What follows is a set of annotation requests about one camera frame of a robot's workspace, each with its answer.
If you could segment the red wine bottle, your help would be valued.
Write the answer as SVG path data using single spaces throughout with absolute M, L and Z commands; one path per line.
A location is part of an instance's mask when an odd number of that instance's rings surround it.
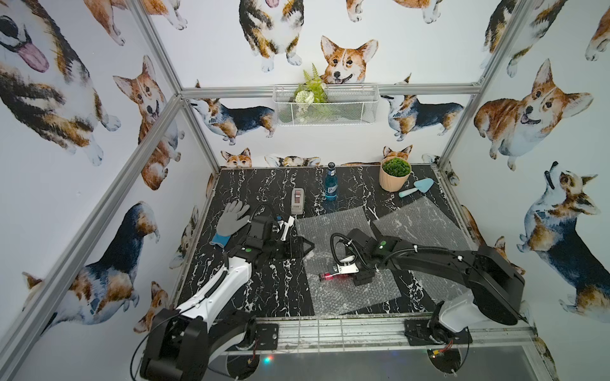
M 354 273 L 340 273 L 340 272 L 336 272 L 336 273 L 330 273 L 330 272 L 326 272 L 326 273 L 322 273 L 319 275 L 319 280 L 320 281 L 328 281 L 328 280 L 332 280 L 332 279 L 349 279 L 354 277 Z

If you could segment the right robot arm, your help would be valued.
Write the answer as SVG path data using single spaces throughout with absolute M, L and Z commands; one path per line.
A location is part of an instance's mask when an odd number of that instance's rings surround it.
M 423 333 L 432 341 L 447 342 L 478 322 L 516 325 L 523 320 L 519 307 L 525 280 L 492 247 L 451 250 L 380 232 L 371 237 L 359 229 L 332 234 L 330 247 L 335 249 L 339 244 L 346 256 L 335 260 L 338 273 L 352 276 L 356 283 L 372 279 L 377 271 L 392 270 L 418 271 L 466 287 L 463 295 L 437 303 L 423 328 L 408 331 L 410 337 Z

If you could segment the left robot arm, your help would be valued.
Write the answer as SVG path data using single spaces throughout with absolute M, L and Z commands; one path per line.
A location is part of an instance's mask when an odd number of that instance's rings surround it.
M 231 348 L 252 352 L 248 368 L 257 364 L 258 351 L 276 349 L 277 324 L 260 324 L 246 311 L 220 314 L 255 271 L 277 261 L 301 260 L 315 248 L 302 236 L 290 236 L 290 230 L 289 223 L 274 217 L 255 217 L 220 270 L 189 300 L 174 310 L 161 310 L 153 319 L 138 346 L 142 358 L 130 370 L 132 379 L 201 380 L 209 364 Z

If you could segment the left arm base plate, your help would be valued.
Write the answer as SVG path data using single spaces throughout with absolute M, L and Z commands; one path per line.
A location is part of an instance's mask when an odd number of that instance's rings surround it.
M 275 350 L 278 347 L 280 326 L 275 323 L 257 323 L 249 328 L 247 349 L 251 351 Z

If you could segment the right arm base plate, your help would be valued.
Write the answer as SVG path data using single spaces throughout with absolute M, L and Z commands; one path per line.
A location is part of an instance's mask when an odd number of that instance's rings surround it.
M 404 336 L 411 346 L 471 344 L 473 341 L 467 329 L 454 333 L 427 319 L 405 320 Z

